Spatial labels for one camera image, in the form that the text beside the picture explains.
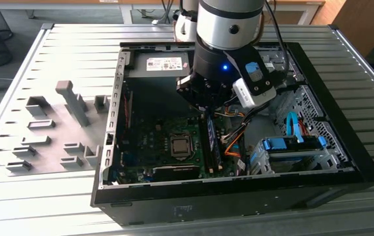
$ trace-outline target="wire bundle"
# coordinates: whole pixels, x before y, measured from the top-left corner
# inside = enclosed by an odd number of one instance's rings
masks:
[[[303,135],[308,136],[309,133],[308,133],[308,131],[307,131],[307,129],[305,129],[305,126],[304,126],[301,120],[297,120],[297,125],[299,125],[299,128],[300,128],[300,133],[301,133]]]
[[[268,103],[265,103],[264,105],[252,108],[245,115],[243,115],[243,118],[240,120],[240,125],[233,129],[232,132],[229,132],[224,137],[223,137],[223,141],[229,140],[235,135],[235,139],[232,140],[232,142],[229,142],[227,149],[224,150],[224,154],[225,155],[231,155],[231,156],[236,156],[236,157],[241,157],[241,155],[236,152],[229,152],[229,149],[232,148],[233,144],[237,142],[239,138],[243,137],[247,125],[251,122],[252,117],[265,108],[268,107]],[[239,146],[239,151],[244,150],[243,145],[237,144]]]

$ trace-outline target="desk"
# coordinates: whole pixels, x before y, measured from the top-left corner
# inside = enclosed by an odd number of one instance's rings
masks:
[[[300,43],[374,159],[374,71],[339,31],[325,26],[280,26],[280,31],[285,41]],[[172,41],[172,37],[170,26],[45,26],[0,104],[0,150],[18,145],[22,132],[30,133],[26,123],[14,119],[27,116],[29,96],[42,95],[51,104],[59,118],[55,128],[73,127],[74,119],[66,118],[63,100],[57,100],[53,91],[55,81],[70,79],[74,91],[90,104],[94,95],[112,93],[118,43]],[[261,40],[276,40],[272,27],[264,28]],[[50,136],[51,147],[61,147],[61,137]],[[42,152],[45,147],[34,148]],[[11,177],[1,166],[10,152],[0,151],[0,235],[374,235],[374,187],[305,211],[121,228],[89,206],[94,171],[54,169],[61,154],[62,149],[30,160],[37,169]],[[42,168],[59,172],[34,175]]]
[[[100,3],[102,0],[0,0],[0,9],[120,9],[124,24],[132,24],[132,10],[162,9],[160,0],[118,0],[117,3]],[[172,9],[177,9],[174,0]],[[316,9],[324,0],[276,0],[279,24],[308,25]]]

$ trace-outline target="black cable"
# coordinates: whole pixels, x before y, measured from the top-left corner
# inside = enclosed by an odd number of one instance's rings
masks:
[[[162,0],[160,0],[160,2],[161,2],[161,6],[162,6],[164,13],[162,13],[162,16],[160,17],[158,20],[164,19],[164,18],[165,18],[165,14],[166,14],[166,6],[165,6],[165,3],[162,2]]]
[[[248,172],[248,166],[249,166],[249,158],[245,153],[245,142],[244,142],[244,135],[241,135],[237,139],[237,149],[239,149],[239,159],[245,164],[244,170],[239,172],[240,176],[245,176]]]
[[[273,13],[271,11],[269,5],[267,0],[264,1],[264,6],[267,8],[271,20],[272,20],[272,26],[273,26],[273,31],[276,32],[276,36],[277,36],[277,41],[279,41],[279,45],[280,45],[280,49],[283,52],[283,57],[284,57],[284,75],[287,75],[287,72],[289,71],[289,57],[287,56],[287,51],[285,51],[285,47],[283,44],[283,39],[281,39],[281,35],[280,35],[280,30],[279,30],[279,26],[277,26],[277,22],[276,19],[273,18]]]
[[[166,20],[168,20],[168,24],[170,23],[168,15],[169,15],[172,3],[173,3],[173,0],[168,0],[168,5],[166,5]]]
[[[252,117],[263,111],[268,107],[268,102],[265,102],[261,106],[252,108],[244,115],[243,119],[240,120],[239,126],[233,129],[231,133],[228,133],[224,137],[224,140],[228,140],[231,137],[233,137],[235,134],[239,134],[245,128],[247,125],[251,122]]]
[[[237,96],[235,95],[232,98],[229,98],[228,101],[224,102],[224,106],[229,106],[229,103],[237,98]]]
[[[276,14],[276,0],[272,0],[272,14]]]

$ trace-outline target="gray block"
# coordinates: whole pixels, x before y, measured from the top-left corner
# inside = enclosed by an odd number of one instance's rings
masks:
[[[42,96],[29,97],[26,101],[26,110],[33,117],[45,116],[43,108],[47,107],[49,104]]]
[[[86,104],[82,100],[82,97],[78,93],[75,93],[74,95],[75,95],[77,103],[78,103],[79,107],[82,108],[82,111],[85,112],[86,111]],[[73,114],[73,111],[70,110],[67,104],[63,104],[63,106],[67,109],[69,114]]]
[[[67,156],[61,158],[59,165],[63,168],[78,168],[82,166],[82,161],[77,156]]]
[[[106,113],[109,110],[109,101],[105,95],[96,95],[93,99],[96,113]]]
[[[49,144],[49,143],[50,143],[50,138],[46,135],[23,137],[21,141],[21,145]]]
[[[34,129],[47,129],[53,128],[55,126],[55,123],[51,119],[39,119],[34,121],[27,122],[27,129],[34,130]]]
[[[84,146],[81,145],[81,143],[67,143],[67,144],[63,144],[62,149],[67,154],[71,154],[74,152],[82,153]]]
[[[15,147],[11,150],[13,155],[15,155],[15,157],[33,157],[35,154],[35,150],[29,146],[22,146],[22,147]]]
[[[89,124],[89,120],[88,117],[84,113],[84,106],[81,106],[79,104],[79,99],[77,99],[73,91],[73,84],[70,81],[65,80],[65,81],[58,81],[57,85],[55,85],[55,92],[62,95],[69,110],[71,111],[74,118],[79,124],[79,126],[86,126]]]
[[[27,161],[9,162],[5,168],[11,172],[22,172],[30,170],[31,165]]]
[[[82,157],[88,161],[92,167],[97,165],[98,156],[101,156],[102,147],[100,145],[96,146],[96,152],[93,153],[88,146],[84,147]]]

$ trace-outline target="floor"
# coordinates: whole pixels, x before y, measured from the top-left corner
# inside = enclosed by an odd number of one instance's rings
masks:
[[[23,10],[2,10],[2,15],[14,33],[14,37],[6,41],[13,54],[13,61],[0,67],[0,78],[13,79],[43,23],[67,24],[121,24],[121,13],[117,10],[35,10],[35,19],[27,19]],[[149,24],[152,19],[141,18],[141,14],[133,11],[133,23]],[[152,18],[162,15],[161,10],[146,13]],[[367,56],[368,63],[374,63],[374,50]],[[0,101],[7,89],[10,81],[0,80]]]

